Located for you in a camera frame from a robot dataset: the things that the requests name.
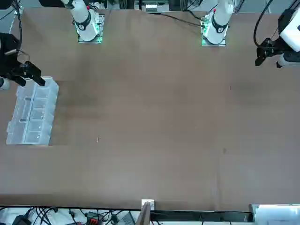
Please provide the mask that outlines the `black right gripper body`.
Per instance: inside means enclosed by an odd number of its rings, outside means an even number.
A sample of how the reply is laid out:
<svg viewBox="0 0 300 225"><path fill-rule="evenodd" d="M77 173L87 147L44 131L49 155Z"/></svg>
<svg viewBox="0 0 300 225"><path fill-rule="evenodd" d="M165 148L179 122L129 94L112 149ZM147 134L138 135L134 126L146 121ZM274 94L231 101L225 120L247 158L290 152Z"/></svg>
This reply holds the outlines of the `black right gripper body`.
<svg viewBox="0 0 300 225"><path fill-rule="evenodd" d="M0 76L17 81L20 62L17 60L19 40L9 33L0 33Z"/></svg>

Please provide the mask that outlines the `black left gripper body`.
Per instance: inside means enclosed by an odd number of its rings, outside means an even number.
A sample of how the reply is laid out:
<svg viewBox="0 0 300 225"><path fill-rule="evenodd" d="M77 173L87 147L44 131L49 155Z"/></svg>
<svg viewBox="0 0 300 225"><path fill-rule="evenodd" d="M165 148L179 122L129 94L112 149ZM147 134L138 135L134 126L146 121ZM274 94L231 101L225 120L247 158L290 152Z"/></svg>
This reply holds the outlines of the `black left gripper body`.
<svg viewBox="0 0 300 225"><path fill-rule="evenodd" d="M286 43L282 38L277 38L276 40L268 40L267 57L273 57L275 55L280 55L286 51Z"/></svg>

